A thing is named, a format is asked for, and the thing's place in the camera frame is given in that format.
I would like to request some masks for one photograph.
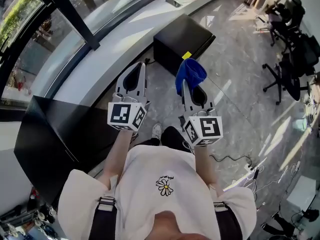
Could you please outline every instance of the black suspender strap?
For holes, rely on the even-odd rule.
[[[223,204],[223,206],[226,208],[223,211],[217,211],[215,206],[221,240],[243,240],[242,231],[234,212],[226,204]]]
[[[89,240],[115,240],[117,208],[115,199],[103,196],[95,209]]]
[[[224,202],[214,203],[221,240],[243,240],[234,212]],[[89,240],[115,240],[117,208],[115,199],[103,196],[95,209]]]

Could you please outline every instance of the blue cloth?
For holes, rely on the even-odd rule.
[[[175,88],[176,93],[181,96],[182,82],[185,79],[189,88],[193,90],[198,84],[203,82],[207,77],[205,69],[193,58],[185,59],[176,74]]]

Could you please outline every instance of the white box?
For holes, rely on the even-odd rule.
[[[212,145],[224,137],[221,116],[189,116],[183,128],[192,146]]]
[[[107,122],[117,130],[137,132],[146,114],[139,102],[109,102]]]

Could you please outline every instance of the black cabinet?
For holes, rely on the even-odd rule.
[[[197,59],[216,36],[182,14],[153,37],[153,57],[174,76],[187,58]]]
[[[88,173],[108,155],[118,131],[104,109],[34,96],[14,153],[48,204],[55,206],[71,170]]]

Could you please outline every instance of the office chair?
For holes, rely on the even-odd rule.
[[[280,15],[282,19],[281,21],[270,20],[271,26],[268,30],[272,39],[270,44],[272,47],[275,45],[275,39],[281,39],[285,43],[285,49],[282,52],[284,54],[288,48],[295,46],[295,41],[302,34],[300,25],[306,11],[302,7],[301,0],[286,0],[284,4],[281,2],[282,0],[275,1],[265,13],[269,15],[269,18]]]
[[[319,62],[320,46],[314,36],[308,37],[301,35],[299,42],[294,50],[285,53],[282,60],[275,65],[275,71],[268,65],[263,64],[263,69],[268,69],[275,81],[264,87],[262,90],[266,92],[270,87],[278,86],[279,101],[275,104],[279,105],[282,98],[282,86],[284,91],[298,101],[300,99],[300,91],[307,90],[310,95],[311,88],[307,82],[306,86],[300,87],[299,78],[304,74],[311,76],[315,73],[314,65]]]

